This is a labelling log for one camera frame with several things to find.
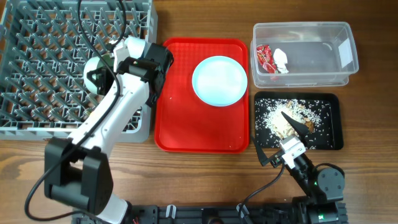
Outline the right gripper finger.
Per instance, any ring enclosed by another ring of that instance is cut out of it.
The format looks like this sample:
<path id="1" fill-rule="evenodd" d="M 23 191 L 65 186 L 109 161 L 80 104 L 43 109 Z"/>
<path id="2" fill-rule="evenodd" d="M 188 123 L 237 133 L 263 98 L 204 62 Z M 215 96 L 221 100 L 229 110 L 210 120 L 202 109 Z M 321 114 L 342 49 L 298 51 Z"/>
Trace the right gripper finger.
<path id="1" fill-rule="evenodd" d="M 265 166 L 268 163 L 268 157 L 266 156 L 265 152 L 262 150 L 262 147 L 259 145 L 258 141 L 254 136 L 251 136 L 251 140 L 256 148 L 257 158 L 261 164 L 261 166 Z"/>
<path id="2" fill-rule="evenodd" d="M 307 134 L 310 133 L 309 128 L 305 124 L 299 123 L 298 121 L 292 119 L 283 111 L 281 112 L 281 114 L 300 137 L 305 137 Z"/>

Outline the light blue bowl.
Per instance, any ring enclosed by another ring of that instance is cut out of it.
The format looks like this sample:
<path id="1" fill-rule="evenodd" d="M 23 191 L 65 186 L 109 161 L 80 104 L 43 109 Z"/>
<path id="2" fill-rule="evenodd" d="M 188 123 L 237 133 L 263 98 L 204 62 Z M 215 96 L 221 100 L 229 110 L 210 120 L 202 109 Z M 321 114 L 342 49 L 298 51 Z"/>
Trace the light blue bowl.
<path id="1" fill-rule="evenodd" d="M 99 57 L 92 57 L 87 61 L 83 70 L 83 80 L 85 86 L 86 86 L 86 73 L 100 67 L 104 67 L 104 65 Z"/>

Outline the white napkin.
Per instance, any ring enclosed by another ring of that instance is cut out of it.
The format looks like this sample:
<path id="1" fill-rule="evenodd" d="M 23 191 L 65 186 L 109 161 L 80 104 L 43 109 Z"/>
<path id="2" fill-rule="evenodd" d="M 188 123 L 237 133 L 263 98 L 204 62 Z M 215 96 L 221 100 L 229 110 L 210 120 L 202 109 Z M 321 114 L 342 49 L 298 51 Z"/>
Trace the white napkin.
<path id="1" fill-rule="evenodd" d="M 274 63 L 279 71 L 279 73 L 288 73 L 286 65 L 288 64 L 287 55 L 281 49 L 275 49 L 274 54 Z"/>

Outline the red snack wrapper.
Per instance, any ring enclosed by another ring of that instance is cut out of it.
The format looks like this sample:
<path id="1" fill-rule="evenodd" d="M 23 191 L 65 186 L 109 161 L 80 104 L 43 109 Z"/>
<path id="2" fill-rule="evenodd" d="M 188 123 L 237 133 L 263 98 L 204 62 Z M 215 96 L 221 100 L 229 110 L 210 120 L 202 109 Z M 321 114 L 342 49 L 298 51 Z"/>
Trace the red snack wrapper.
<path id="1" fill-rule="evenodd" d="M 269 45 L 260 45 L 256 47 L 256 54 L 258 62 L 265 71 L 268 73 L 278 73 Z"/>

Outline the light blue plate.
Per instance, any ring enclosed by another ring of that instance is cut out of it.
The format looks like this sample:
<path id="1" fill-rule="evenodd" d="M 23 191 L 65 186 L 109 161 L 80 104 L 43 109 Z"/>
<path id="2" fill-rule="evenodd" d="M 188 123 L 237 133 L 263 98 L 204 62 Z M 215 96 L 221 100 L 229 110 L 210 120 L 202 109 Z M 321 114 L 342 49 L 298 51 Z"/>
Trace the light blue plate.
<path id="1" fill-rule="evenodd" d="M 227 56 L 212 56 L 201 61 L 192 74 L 192 87 L 204 103 L 225 107 L 237 103 L 248 88 L 243 66 Z"/>

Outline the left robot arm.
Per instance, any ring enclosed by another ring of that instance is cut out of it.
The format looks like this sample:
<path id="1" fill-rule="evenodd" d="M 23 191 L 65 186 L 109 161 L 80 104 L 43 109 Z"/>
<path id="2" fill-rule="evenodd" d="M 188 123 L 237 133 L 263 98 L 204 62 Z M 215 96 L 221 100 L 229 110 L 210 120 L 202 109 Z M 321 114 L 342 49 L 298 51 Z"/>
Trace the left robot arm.
<path id="1" fill-rule="evenodd" d="M 114 45 L 84 67 L 87 89 L 103 96 L 99 105 L 67 138 L 45 147 L 44 194 L 74 213 L 130 223 L 132 205 L 113 192 L 109 156 L 133 114 L 156 104 L 174 58 L 166 47 L 135 37 Z"/>

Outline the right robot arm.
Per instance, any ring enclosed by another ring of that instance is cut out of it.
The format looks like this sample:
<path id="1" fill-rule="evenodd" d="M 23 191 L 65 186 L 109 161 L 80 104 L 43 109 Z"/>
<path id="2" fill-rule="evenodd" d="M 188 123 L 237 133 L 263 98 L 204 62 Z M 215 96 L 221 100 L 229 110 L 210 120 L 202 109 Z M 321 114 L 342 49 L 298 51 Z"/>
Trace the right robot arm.
<path id="1" fill-rule="evenodd" d="M 275 205 L 268 208 L 270 214 L 278 215 L 280 221 L 286 220 L 289 223 L 346 223 L 348 217 L 344 204 L 341 203 L 345 187 L 343 169 L 330 163 L 315 166 L 305 154 L 308 145 L 305 137 L 309 128 L 286 113 L 281 114 L 296 133 L 281 140 L 279 150 L 270 157 L 266 156 L 256 138 L 252 138 L 261 166 L 270 164 L 274 168 L 280 166 L 281 170 L 274 180 L 245 198 L 238 209 L 239 218 L 247 217 L 243 213 L 247 201 L 278 181 L 287 170 L 305 195 L 294 197 L 283 208 L 278 209 Z"/>

